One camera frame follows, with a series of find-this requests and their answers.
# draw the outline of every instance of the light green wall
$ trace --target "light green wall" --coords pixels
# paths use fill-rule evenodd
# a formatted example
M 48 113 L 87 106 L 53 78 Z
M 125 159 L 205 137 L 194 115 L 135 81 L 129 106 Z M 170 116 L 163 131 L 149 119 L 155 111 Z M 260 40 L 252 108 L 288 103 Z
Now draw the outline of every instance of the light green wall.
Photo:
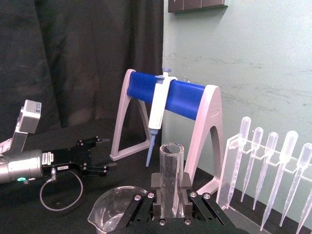
M 179 80 L 221 88 L 224 143 L 244 116 L 264 129 L 262 144 L 277 132 L 279 151 L 296 130 L 294 157 L 312 142 L 311 9 L 310 0 L 229 0 L 228 8 L 172 14 L 165 0 L 163 65 Z M 183 144 L 187 155 L 193 126 L 166 112 L 163 142 Z M 213 174 L 210 139 L 202 155 L 199 168 Z

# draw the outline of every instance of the cable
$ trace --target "cable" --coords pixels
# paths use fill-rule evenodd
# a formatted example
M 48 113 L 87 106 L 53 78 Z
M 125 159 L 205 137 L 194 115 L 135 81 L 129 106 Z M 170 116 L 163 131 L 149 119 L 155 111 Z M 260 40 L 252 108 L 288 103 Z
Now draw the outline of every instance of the cable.
M 47 181 L 43 184 L 43 186 L 42 186 L 41 189 L 40 189 L 40 201 L 41 201 L 41 204 L 42 204 L 45 208 L 47 208 L 48 210 L 50 210 L 50 211 L 64 211 L 64 210 L 70 208 L 71 206 L 73 206 L 74 204 L 76 204 L 76 202 L 78 202 L 78 200 L 81 198 L 81 195 L 82 195 L 82 192 L 83 192 L 83 184 L 82 184 L 82 181 L 81 181 L 81 179 L 79 178 L 79 176 L 76 175 L 74 172 L 72 172 L 72 171 L 69 171 L 69 172 L 72 173 L 72 174 L 74 174 L 74 175 L 77 177 L 77 179 L 78 179 L 78 181 L 79 181 L 79 183 L 80 183 L 81 191 L 80 191 L 80 194 L 79 194 L 78 198 L 77 198 L 72 204 L 70 204 L 70 205 L 68 205 L 68 206 L 66 206 L 66 207 L 64 207 L 64 208 L 61 208 L 61 209 L 53 209 L 53 208 L 51 208 L 51 207 L 48 207 L 48 206 L 44 203 L 44 201 L 43 201 L 43 199 L 42 199 L 42 191 L 43 191 L 44 187 L 45 187 L 48 183 L 50 183 L 50 182 L 52 181 L 52 179 L 49 179 L 49 180 L 47 180 Z

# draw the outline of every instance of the white stand leg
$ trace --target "white stand leg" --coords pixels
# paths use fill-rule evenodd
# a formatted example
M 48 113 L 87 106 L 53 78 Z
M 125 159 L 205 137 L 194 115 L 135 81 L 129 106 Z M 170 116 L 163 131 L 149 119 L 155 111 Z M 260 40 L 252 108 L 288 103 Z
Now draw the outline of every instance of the white stand leg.
M 151 136 L 150 136 L 149 131 L 148 131 L 148 116 L 147 116 L 145 103 L 144 103 L 144 101 L 137 100 L 138 101 L 138 108 L 139 108 L 139 111 L 140 111 L 140 114 L 142 117 L 143 126 L 144 126 L 144 130 L 145 130 L 145 134 L 146 134 L 146 141 L 143 143 L 131 146 L 127 149 L 119 151 L 121 130 L 122 130 L 123 122 L 124 122 L 125 115 L 127 112 L 127 108 L 129 106 L 129 102 L 131 100 L 131 97 L 127 95 L 127 90 L 128 90 L 129 81 L 130 81 L 130 74 L 132 72 L 135 72 L 135 70 L 132 70 L 132 69 L 127 70 L 127 73 L 126 73 L 124 81 L 123 81 L 122 89 L 121 89 L 118 114 L 117 114 L 115 131 L 114 131 L 112 151 L 110 154 L 110 158 L 113 161 L 116 161 L 118 159 L 132 155 L 132 154 L 137 153 L 141 150 L 147 149 L 150 145 Z
M 190 175 L 192 183 L 200 154 L 209 131 L 211 132 L 214 154 L 214 178 L 197 191 L 200 195 L 203 193 L 214 193 L 217 191 L 221 177 L 221 166 L 223 163 L 221 92 L 219 87 L 214 85 L 207 85 L 201 98 L 190 149 L 185 164 L 184 172 L 187 172 Z

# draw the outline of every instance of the bolt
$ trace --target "bolt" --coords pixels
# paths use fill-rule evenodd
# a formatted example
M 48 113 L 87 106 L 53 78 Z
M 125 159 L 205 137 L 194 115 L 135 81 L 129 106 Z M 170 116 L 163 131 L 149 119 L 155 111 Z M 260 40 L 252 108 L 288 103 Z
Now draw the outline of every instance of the bolt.
M 186 218 L 184 220 L 185 225 L 190 226 L 190 224 L 192 223 L 192 221 L 189 218 Z
M 147 197 L 148 197 L 148 198 L 153 198 L 153 197 L 154 197 L 154 193 L 148 193 L 148 194 L 147 194 Z
M 197 194 L 195 192 L 191 192 L 190 195 L 191 195 L 191 197 L 196 197 L 197 196 Z
M 204 193 L 203 196 L 205 199 L 210 199 L 210 197 L 211 197 L 211 195 L 209 193 Z
M 135 200 L 136 201 L 140 201 L 142 198 L 142 196 L 140 194 L 135 195 Z
M 165 220 L 165 219 L 161 219 L 161 220 L 158 222 L 158 224 L 159 224 L 160 226 L 165 226 L 165 225 L 166 225 L 166 220 Z
M 163 71 L 163 72 L 171 72 L 171 68 L 169 68 L 169 67 L 163 67 L 163 68 L 162 68 L 162 71 Z

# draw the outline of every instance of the blue cylinder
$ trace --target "blue cylinder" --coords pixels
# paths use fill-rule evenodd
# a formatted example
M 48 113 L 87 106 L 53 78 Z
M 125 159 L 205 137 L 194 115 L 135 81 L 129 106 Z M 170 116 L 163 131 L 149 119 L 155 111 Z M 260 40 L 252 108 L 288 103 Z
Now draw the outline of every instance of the blue cylinder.
M 132 72 L 127 95 L 152 104 L 157 78 L 153 75 Z M 171 81 L 165 109 L 181 116 L 196 120 L 205 86 Z

